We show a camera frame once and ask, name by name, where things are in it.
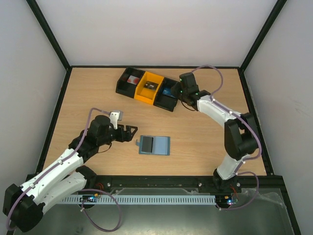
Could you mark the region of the teal leather card holder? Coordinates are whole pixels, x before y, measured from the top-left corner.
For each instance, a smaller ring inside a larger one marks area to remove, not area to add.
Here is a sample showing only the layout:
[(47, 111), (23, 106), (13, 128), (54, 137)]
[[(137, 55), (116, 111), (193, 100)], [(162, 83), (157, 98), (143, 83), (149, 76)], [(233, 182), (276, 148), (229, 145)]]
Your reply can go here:
[(153, 151), (152, 153), (145, 153), (141, 151), (142, 147), (142, 138), (143, 136), (147, 135), (141, 135), (139, 140), (136, 140), (136, 146), (139, 147), (139, 154), (143, 155), (158, 155), (158, 156), (169, 156), (170, 155), (170, 137), (167, 136), (149, 136), (153, 137)]

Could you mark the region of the black VIP credit card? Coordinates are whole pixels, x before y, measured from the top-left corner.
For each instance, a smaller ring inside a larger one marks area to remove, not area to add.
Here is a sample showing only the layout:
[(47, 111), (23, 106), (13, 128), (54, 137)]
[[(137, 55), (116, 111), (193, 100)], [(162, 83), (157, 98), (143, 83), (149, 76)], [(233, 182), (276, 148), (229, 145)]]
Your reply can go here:
[(141, 151), (145, 153), (152, 153), (153, 151), (153, 137), (143, 136)]

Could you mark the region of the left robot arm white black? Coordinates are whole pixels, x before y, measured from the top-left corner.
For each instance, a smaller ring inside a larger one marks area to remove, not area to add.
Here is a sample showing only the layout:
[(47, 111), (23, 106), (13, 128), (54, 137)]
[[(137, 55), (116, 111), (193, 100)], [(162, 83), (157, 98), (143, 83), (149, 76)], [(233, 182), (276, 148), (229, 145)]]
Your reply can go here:
[(28, 232), (60, 200), (77, 191), (91, 190), (96, 174), (85, 163), (98, 154), (101, 146), (130, 142), (138, 131), (136, 126), (118, 124), (120, 120), (118, 112), (89, 118), (80, 135), (50, 166), (20, 186), (10, 185), (3, 202), (7, 229)]

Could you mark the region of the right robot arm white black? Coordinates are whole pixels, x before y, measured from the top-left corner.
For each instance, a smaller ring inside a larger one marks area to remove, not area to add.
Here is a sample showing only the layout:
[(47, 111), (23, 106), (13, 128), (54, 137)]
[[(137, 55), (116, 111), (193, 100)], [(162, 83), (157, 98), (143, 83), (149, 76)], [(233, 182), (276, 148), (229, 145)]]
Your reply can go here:
[(253, 115), (233, 111), (217, 101), (213, 97), (214, 92), (199, 90), (192, 72), (180, 75), (179, 82), (172, 87), (171, 93), (183, 105), (209, 116), (224, 129), (226, 156), (214, 170), (213, 186), (217, 191), (225, 191), (246, 161), (262, 155), (262, 145)]

